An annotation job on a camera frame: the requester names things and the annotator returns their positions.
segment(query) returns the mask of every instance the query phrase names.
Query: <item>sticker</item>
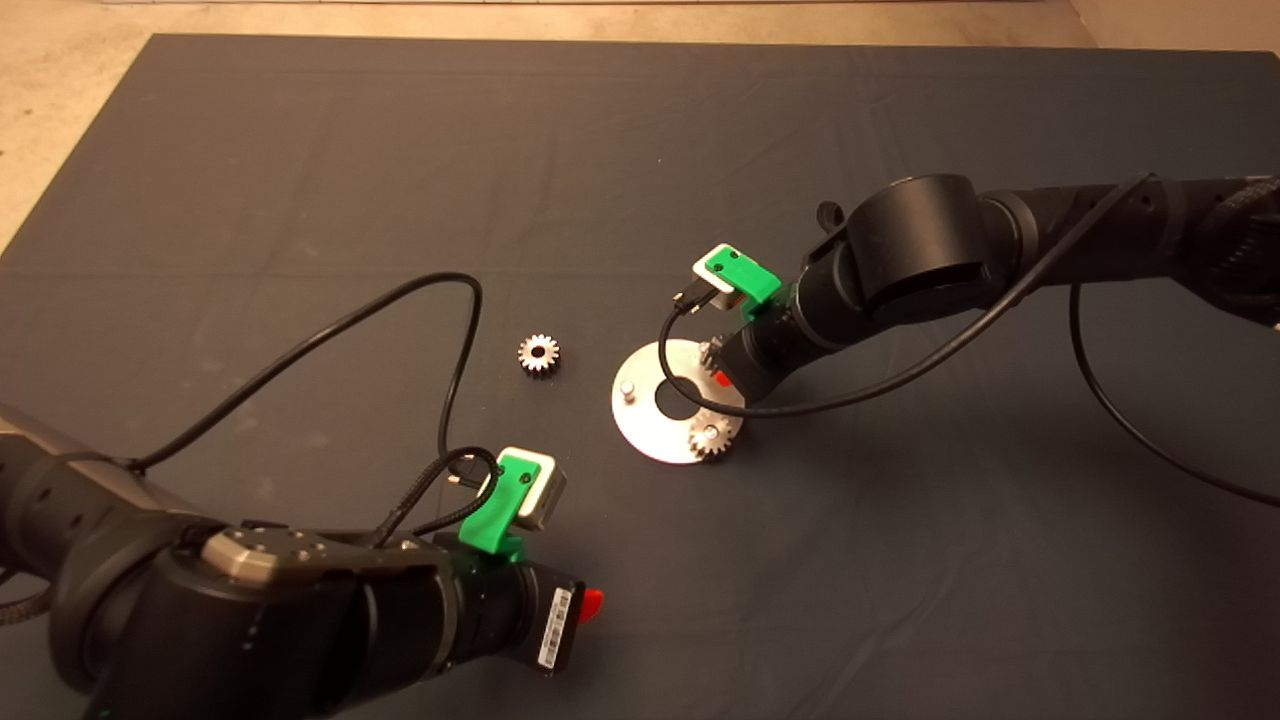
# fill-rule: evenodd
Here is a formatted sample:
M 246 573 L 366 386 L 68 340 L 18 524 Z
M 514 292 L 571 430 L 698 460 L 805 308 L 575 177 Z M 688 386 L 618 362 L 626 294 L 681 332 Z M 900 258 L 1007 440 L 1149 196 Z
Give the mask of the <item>sticker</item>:
M 564 634 L 564 623 L 568 621 L 568 603 L 573 600 L 573 591 L 556 588 L 552 596 L 552 611 L 547 615 L 547 629 L 543 632 L 543 648 L 538 652 L 538 664 L 548 670 L 556 669 L 556 653 L 559 652 L 561 635 Z

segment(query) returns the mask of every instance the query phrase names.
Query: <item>concrete floor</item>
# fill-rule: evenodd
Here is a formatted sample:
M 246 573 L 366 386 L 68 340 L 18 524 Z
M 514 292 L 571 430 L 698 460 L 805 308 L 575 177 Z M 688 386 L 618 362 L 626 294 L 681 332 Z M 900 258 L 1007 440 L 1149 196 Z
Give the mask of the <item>concrete floor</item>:
M 0 0 L 0 251 L 155 32 L 1276 49 L 1276 28 L 1275 0 L 635 6 Z

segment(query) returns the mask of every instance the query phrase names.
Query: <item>circular metal disc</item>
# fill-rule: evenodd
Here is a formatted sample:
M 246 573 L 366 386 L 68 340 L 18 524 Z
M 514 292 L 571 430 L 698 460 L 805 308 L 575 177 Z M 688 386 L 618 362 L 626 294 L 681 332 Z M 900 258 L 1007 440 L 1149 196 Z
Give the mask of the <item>circular metal disc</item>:
M 698 343 L 691 340 L 667 341 L 667 361 L 671 363 L 671 372 L 678 378 L 686 378 L 703 393 L 703 397 L 724 405 L 742 407 L 746 402 L 741 393 L 733 387 L 722 387 L 716 382 L 710 372 L 701 364 L 701 351 Z M 617 377 L 613 378 L 613 421 L 622 430 L 622 437 L 627 438 L 636 450 L 663 462 L 672 465 L 690 465 L 701 459 L 689 446 L 689 430 L 691 418 L 672 420 L 658 409 L 658 386 L 667 379 L 658 365 L 658 343 L 636 350 L 627 357 L 626 363 L 618 368 Z M 631 391 L 631 400 L 623 389 Z M 717 415 L 728 423 L 730 434 L 736 436 L 742 427 L 741 418 Z

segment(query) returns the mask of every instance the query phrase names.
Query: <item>green clip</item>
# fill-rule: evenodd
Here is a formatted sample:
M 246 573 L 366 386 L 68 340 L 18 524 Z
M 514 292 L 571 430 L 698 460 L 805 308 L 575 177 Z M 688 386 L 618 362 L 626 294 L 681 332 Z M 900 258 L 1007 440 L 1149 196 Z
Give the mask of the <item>green clip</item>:
M 708 272 L 746 297 L 742 315 L 748 320 L 754 320 L 760 307 L 782 287 L 777 275 L 727 245 L 708 258 L 705 265 Z
M 541 466 L 531 460 L 503 454 L 498 456 L 498 469 L 502 470 L 498 477 L 489 478 L 490 483 L 498 483 L 493 495 L 462 521 L 458 539 L 490 555 L 504 555 L 518 561 L 524 557 L 524 541 L 508 534 L 507 529 L 516 519 Z

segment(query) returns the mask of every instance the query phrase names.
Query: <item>table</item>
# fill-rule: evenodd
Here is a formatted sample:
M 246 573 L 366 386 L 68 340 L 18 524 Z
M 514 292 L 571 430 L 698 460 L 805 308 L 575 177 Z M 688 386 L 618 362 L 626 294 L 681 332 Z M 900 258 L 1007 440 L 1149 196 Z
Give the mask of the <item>table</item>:
M 605 396 L 714 243 L 794 272 L 818 201 L 928 172 L 1275 173 L 1277 90 L 1267 54 L 157 36 L 0 261 L 0 387 L 141 452 L 396 282 L 477 274 L 454 442 L 559 459 L 530 556 L 604 612 L 553 682 L 474 662 L 343 717 L 1265 717 L 1280 523 L 1106 419 L 1059 290 L 909 388 L 749 423 L 717 465 L 634 452 Z M 465 307 L 440 290 L 366 323 L 154 477 L 229 519 L 375 523 L 434 456 Z M 877 379 L 965 319 L 776 400 Z M 1089 288 L 1085 325 L 1153 434 L 1280 491 L 1274 333 L 1162 281 Z M 564 348 L 550 380 L 515 361 L 531 332 Z M 42 632 L 4 633 L 5 705 L 74 716 Z

